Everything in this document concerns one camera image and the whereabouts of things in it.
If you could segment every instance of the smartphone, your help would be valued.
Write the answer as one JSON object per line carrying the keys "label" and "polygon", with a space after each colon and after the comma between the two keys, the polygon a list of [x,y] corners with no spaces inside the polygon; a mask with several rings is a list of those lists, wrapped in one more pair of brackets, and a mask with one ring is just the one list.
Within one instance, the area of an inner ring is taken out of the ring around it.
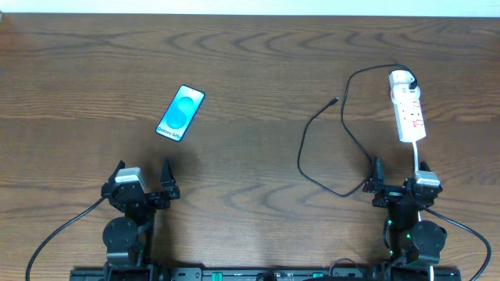
{"label": "smartphone", "polygon": [[205,93],[202,91],[186,85],[180,86],[159,121],[156,133],[173,141],[181,141],[204,98]]}

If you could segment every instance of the phone screen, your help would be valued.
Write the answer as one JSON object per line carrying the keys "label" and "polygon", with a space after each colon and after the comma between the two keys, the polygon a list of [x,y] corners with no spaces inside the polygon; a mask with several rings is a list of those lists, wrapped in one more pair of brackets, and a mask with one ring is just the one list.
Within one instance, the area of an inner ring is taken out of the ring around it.
{"label": "phone screen", "polygon": [[205,98],[205,93],[186,85],[180,86],[156,127],[156,133],[181,141]]}

